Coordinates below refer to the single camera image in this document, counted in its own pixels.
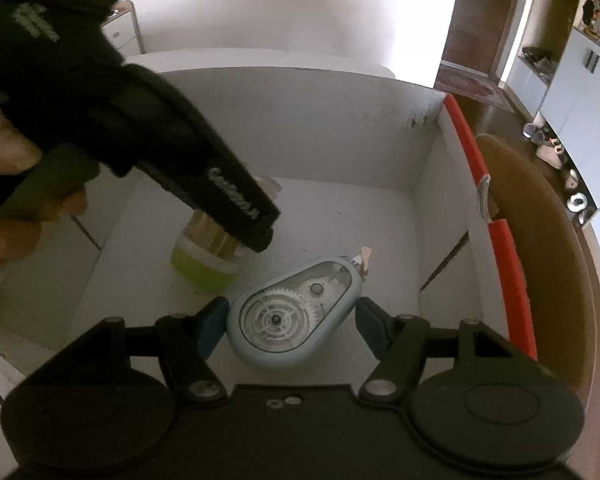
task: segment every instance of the black circular disc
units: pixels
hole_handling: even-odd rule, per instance
[[[409,418],[434,447],[481,468],[525,470],[554,462],[576,443],[582,406],[563,384],[527,374],[514,360],[474,361],[422,383]]]
[[[23,384],[7,397],[0,423],[19,463],[72,472],[116,469],[151,449],[174,419],[167,388],[136,370],[116,384],[84,383]]]

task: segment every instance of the brown door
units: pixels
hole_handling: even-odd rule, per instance
[[[456,0],[442,59],[490,74],[517,0]]]

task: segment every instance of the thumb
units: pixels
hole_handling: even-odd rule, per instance
[[[0,111],[0,174],[18,174],[35,166],[40,149],[20,134]]]

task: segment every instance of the human hand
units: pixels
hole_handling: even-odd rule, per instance
[[[35,166],[42,152],[20,134],[0,111],[0,174],[19,174]],[[36,248],[42,232],[42,222],[56,220],[61,212],[81,215],[86,211],[84,188],[69,197],[46,202],[37,222],[0,219],[0,267],[8,260],[21,260]]]

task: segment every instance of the doormat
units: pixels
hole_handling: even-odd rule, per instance
[[[504,90],[498,88],[496,83],[483,76],[474,75],[458,68],[440,65],[438,77],[433,88],[449,94],[469,97],[481,103],[501,108],[507,112],[514,111],[511,105],[509,105]]]

